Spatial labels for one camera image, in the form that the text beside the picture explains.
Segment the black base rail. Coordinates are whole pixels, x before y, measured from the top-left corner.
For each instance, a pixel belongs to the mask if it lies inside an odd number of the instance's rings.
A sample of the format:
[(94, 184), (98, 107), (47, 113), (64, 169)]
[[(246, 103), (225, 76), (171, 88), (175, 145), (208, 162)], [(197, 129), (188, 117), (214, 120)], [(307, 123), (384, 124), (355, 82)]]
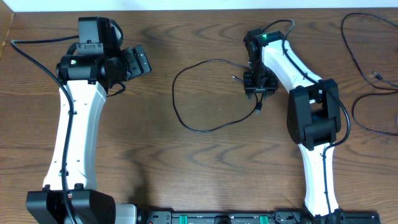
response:
[(344, 212), (312, 216), (306, 210), (280, 208), (268, 212), (176, 212), (144, 210), (133, 204), (116, 205), (116, 223), (130, 224), (381, 224), (376, 212)]

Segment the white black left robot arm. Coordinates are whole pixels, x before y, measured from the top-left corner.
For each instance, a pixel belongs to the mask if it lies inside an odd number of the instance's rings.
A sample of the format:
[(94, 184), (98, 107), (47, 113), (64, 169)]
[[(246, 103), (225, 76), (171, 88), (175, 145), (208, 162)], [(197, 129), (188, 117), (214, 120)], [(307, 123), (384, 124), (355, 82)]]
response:
[(109, 89), (152, 69), (141, 45), (122, 48), (114, 20), (81, 17), (79, 34), (57, 64), (60, 119), (52, 162), (40, 191), (26, 207), (39, 223), (137, 223), (133, 204), (117, 204), (97, 191), (98, 126)]

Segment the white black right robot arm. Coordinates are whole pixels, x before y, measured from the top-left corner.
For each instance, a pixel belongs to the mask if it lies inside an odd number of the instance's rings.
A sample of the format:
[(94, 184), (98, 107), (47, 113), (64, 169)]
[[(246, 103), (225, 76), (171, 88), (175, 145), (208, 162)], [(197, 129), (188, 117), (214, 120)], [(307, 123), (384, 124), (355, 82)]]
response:
[(300, 149), (305, 171), (305, 208), (313, 219), (338, 209), (333, 185), (333, 143), (341, 129), (338, 86), (314, 74), (292, 51), (281, 31), (247, 32), (243, 39), (250, 71), (245, 94), (273, 95), (278, 84), (289, 94), (287, 129)]

